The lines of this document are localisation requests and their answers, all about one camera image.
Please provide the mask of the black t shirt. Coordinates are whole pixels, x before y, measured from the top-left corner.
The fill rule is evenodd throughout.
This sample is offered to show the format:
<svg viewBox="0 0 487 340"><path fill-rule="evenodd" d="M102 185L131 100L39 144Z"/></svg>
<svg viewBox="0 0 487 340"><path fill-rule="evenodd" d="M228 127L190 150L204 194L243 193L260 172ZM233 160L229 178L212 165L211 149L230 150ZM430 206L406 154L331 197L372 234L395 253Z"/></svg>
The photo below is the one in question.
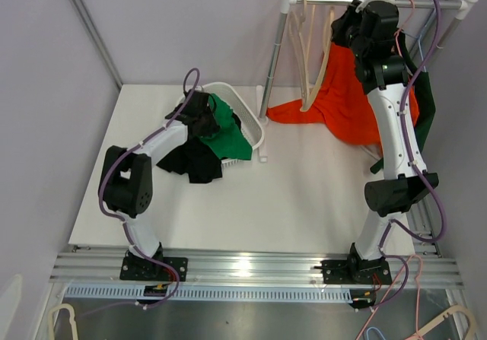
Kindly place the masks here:
<svg viewBox="0 0 487 340"><path fill-rule="evenodd" d="M177 121L189 127L188 114L181 113ZM163 157L157 167L169 173L186 174L193 184L206 184L223 177L221 159L200 141L206 135L192 135Z"/></svg>

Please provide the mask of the beige plastic hanger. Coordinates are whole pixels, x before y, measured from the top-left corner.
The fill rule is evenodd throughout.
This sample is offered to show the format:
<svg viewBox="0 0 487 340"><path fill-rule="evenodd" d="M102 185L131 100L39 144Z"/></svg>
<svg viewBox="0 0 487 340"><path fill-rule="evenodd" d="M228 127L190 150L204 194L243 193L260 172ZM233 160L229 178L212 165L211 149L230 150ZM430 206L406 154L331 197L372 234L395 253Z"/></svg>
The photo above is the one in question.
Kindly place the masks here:
<svg viewBox="0 0 487 340"><path fill-rule="evenodd" d="M288 35L294 51L295 61L298 67L300 88L301 88L301 108L304 112L309 110L311 103L311 86L309 82L309 47L302 33L307 16L307 3L303 2L301 12L290 10L288 13Z"/></svg>

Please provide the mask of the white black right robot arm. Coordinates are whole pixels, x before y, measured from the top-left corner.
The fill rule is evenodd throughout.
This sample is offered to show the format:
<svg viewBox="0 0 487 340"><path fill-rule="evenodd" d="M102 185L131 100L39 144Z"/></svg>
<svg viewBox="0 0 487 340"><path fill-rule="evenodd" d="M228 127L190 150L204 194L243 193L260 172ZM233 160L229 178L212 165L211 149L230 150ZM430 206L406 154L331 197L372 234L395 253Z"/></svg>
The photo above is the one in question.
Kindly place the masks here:
<svg viewBox="0 0 487 340"><path fill-rule="evenodd" d="M347 276L358 283L384 270L393 224L439 183L438 175L428 172L415 138L409 73L395 46L398 22L394 4L354 0L332 24L332 42L355 57L355 75L373 110L384 159L384 178L364 187L370 211L347 257Z"/></svg>

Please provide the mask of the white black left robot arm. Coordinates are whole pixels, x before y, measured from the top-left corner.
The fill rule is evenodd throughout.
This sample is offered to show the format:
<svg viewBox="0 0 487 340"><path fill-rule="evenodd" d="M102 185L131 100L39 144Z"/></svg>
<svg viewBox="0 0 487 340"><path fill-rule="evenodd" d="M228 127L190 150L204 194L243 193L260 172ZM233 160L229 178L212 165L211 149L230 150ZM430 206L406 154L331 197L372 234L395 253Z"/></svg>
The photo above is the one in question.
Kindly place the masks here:
<svg viewBox="0 0 487 340"><path fill-rule="evenodd" d="M120 272L122 280L174 281L163 247L146 213L153 197L153 170L187 175L195 184L222 176L221 159L203 138L221 131L216 120L215 95L203 91L184 94L182 103L165 116L163 125L134 148L108 148L98 190L104 214L118 218L129 241Z"/></svg>

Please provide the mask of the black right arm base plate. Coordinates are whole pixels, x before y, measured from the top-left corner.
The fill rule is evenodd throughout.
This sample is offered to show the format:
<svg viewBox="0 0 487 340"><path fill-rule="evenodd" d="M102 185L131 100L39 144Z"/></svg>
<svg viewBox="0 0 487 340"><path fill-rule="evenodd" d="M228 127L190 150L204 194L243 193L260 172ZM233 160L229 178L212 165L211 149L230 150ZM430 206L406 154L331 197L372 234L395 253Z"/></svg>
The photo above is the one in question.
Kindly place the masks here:
<svg viewBox="0 0 487 340"><path fill-rule="evenodd" d="M391 284L390 267L385 259L324 259L313 269L319 270L325 284Z"/></svg>

